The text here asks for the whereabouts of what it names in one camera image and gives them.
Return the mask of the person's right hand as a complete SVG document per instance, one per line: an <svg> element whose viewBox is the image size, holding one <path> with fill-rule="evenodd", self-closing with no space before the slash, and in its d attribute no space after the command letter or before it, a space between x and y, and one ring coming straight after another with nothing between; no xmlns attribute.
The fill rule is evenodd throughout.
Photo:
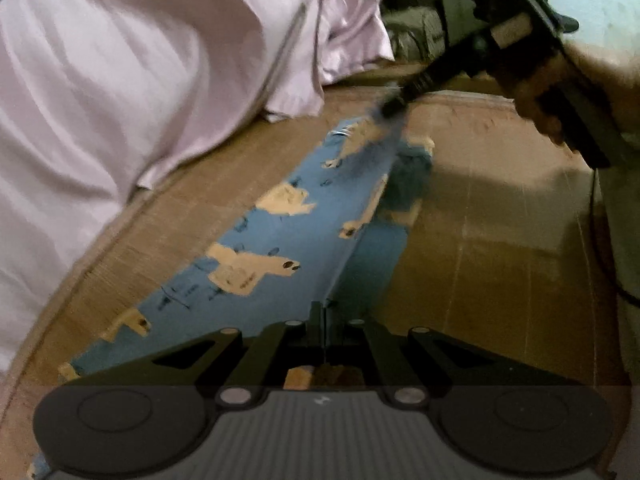
<svg viewBox="0 0 640 480"><path fill-rule="evenodd" d="M639 57L567 41L506 94L520 116L593 169L639 165Z"/></svg>

